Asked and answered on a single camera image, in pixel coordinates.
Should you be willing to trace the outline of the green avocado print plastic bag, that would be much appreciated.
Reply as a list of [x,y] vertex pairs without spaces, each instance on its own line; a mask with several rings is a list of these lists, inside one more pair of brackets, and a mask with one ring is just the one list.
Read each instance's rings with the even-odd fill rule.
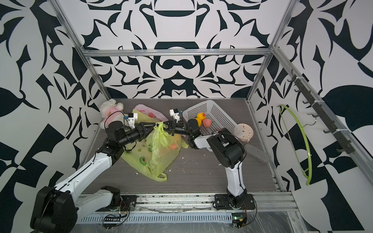
[[[170,135],[164,131],[164,123],[159,122],[153,130],[153,154],[151,160],[151,167],[156,170],[156,174],[163,172],[171,165],[174,159],[179,155],[182,148],[187,149],[189,145],[182,139],[181,135]],[[171,150],[169,146],[176,144],[178,149]]]

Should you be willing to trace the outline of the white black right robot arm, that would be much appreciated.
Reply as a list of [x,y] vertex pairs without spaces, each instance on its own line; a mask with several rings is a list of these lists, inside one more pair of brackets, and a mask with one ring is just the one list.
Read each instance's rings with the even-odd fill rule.
[[247,197],[242,175],[242,163],[246,156],[246,149],[240,139],[226,128],[210,135],[202,135],[195,119],[190,119],[187,123],[174,119],[164,124],[167,133],[186,136],[191,148],[207,149],[214,153],[219,163],[225,167],[228,206],[233,208],[243,206]]

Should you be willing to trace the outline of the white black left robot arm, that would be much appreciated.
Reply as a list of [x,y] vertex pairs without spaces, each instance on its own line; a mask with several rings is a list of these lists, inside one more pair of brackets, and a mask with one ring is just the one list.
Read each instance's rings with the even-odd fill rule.
[[146,139],[155,123],[136,123],[133,128],[120,121],[109,124],[107,138],[95,155],[71,176],[55,186],[42,188],[36,197],[30,227],[42,233],[69,233],[76,223],[91,213],[112,205],[115,192],[108,188],[78,200],[82,192],[115,164],[125,146]]

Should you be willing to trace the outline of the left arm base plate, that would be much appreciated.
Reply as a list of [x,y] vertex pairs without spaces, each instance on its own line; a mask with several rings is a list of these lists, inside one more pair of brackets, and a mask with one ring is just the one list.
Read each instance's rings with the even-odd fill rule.
[[109,209],[113,211],[128,211],[136,207],[137,198],[137,195],[116,194],[113,196]]

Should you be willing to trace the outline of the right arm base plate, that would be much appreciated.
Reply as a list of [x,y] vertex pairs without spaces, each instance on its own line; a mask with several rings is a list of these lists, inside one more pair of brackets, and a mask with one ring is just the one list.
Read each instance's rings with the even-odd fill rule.
[[213,207],[217,210],[255,210],[256,203],[252,194],[242,193],[238,197],[231,194],[216,194]]

